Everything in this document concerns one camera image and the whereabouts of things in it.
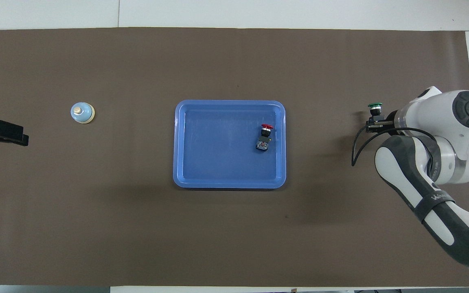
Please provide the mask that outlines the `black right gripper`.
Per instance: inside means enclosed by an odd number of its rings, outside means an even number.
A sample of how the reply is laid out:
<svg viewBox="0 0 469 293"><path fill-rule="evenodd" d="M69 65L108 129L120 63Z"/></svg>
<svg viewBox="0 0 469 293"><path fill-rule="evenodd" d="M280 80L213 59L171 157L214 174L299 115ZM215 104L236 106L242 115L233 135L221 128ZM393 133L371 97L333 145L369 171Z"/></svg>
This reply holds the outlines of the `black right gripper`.
<svg viewBox="0 0 469 293"><path fill-rule="evenodd" d="M398 130L395 130L395 119L398 110L392 111L385 118L383 115L371 116L366 122L366 132L367 133L377 133L381 131L386 131L387 133L398 133ZM380 124L380 122L388 122L385 126Z"/></svg>

